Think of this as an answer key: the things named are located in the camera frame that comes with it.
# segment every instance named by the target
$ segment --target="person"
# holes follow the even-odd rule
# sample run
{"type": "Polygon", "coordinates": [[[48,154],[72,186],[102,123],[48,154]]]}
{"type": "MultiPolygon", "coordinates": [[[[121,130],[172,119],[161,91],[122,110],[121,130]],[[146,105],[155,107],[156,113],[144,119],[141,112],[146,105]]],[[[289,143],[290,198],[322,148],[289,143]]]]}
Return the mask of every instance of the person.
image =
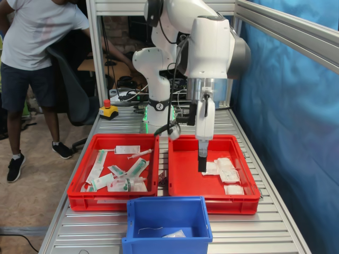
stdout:
{"type": "MultiPolygon", "coordinates": [[[[46,48],[71,30],[81,29],[90,37],[89,22],[75,5],[78,0],[2,0],[0,2],[0,30],[5,35],[1,56],[2,107],[8,111],[8,137],[12,159],[7,181],[15,182],[21,173],[25,156],[20,150],[21,116],[28,86],[42,108],[52,135],[52,150],[63,159],[72,151],[60,142],[58,115],[51,60],[46,48]],[[7,15],[15,11],[10,26],[7,15]]],[[[132,73],[137,71],[124,54],[111,42],[108,49],[101,38],[103,50],[124,62],[132,73]]]]}

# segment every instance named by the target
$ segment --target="blue bin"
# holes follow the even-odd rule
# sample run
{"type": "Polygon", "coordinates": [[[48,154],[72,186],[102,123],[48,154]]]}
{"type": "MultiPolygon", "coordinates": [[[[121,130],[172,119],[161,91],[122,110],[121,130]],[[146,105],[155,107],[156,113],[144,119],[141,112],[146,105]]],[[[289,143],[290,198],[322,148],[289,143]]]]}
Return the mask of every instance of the blue bin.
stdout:
{"type": "Polygon", "coordinates": [[[127,213],[123,254],[206,254],[213,240],[204,197],[137,198],[127,213]],[[186,238],[163,238],[179,230],[186,238]]]}

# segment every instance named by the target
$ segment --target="red plastic bin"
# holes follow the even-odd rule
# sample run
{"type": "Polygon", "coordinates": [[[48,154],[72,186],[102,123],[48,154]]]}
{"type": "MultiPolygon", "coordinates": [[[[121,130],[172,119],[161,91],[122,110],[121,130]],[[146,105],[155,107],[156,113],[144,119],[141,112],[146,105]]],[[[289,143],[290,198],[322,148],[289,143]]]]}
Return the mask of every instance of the red plastic bin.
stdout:
{"type": "Polygon", "coordinates": [[[198,172],[198,141],[182,135],[168,141],[168,193],[171,196],[204,196],[208,213],[255,214],[260,192],[246,163],[237,139],[215,135],[209,142],[207,161],[228,157],[238,170],[245,195],[226,195],[219,175],[198,172]]]}
{"type": "MultiPolygon", "coordinates": [[[[112,165],[117,165],[125,171],[131,168],[138,158],[128,160],[128,156],[108,152],[100,176],[111,173],[108,167],[112,165]]],[[[67,190],[70,207],[74,211],[126,211],[126,203],[130,199],[157,196],[158,162],[159,138],[152,134],[94,135],[67,190]],[[115,146],[140,146],[140,151],[154,150],[150,154],[141,156],[149,161],[148,167],[140,175],[140,177],[147,178],[145,184],[148,192],[108,192],[107,187],[99,189],[97,192],[81,192],[81,187],[86,183],[99,150],[114,149],[115,146]]]]}

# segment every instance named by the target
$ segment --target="blue backdrop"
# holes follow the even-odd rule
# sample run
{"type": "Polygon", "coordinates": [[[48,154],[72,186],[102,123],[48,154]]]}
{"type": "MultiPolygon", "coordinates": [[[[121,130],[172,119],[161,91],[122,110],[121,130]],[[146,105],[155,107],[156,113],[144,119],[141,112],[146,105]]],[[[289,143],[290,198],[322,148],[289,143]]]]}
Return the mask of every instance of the blue backdrop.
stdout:
{"type": "MultiPolygon", "coordinates": [[[[339,0],[255,0],[338,30],[339,0]]],[[[339,253],[339,75],[245,24],[235,112],[313,253],[339,253]]]]}

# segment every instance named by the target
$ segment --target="person's arm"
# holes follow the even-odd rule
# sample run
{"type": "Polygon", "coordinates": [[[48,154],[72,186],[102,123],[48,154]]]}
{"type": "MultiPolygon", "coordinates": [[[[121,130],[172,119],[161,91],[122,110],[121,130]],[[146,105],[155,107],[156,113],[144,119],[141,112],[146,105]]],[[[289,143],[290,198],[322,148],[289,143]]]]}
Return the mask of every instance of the person's arm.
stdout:
{"type": "Polygon", "coordinates": [[[14,10],[10,7],[7,0],[2,0],[0,2],[0,31],[3,32],[3,35],[6,35],[10,28],[10,22],[8,21],[7,15],[12,12],[14,12],[14,10]]]}
{"type": "MultiPolygon", "coordinates": [[[[82,30],[88,37],[91,37],[91,33],[90,33],[90,29],[84,29],[82,30]]],[[[108,50],[106,48],[105,45],[105,40],[104,37],[101,37],[101,46],[103,48],[103,50],[105,51],[109,51],[111,55],[115,56],[116,58],[118,58],[120,61],[124,62],[128,68],[131,70],[132,73],[138,72],[134,66],[131,60],[129,60],[123,53],[121,53],[111,42],[110,40],[108,41],[108,50]]]]}

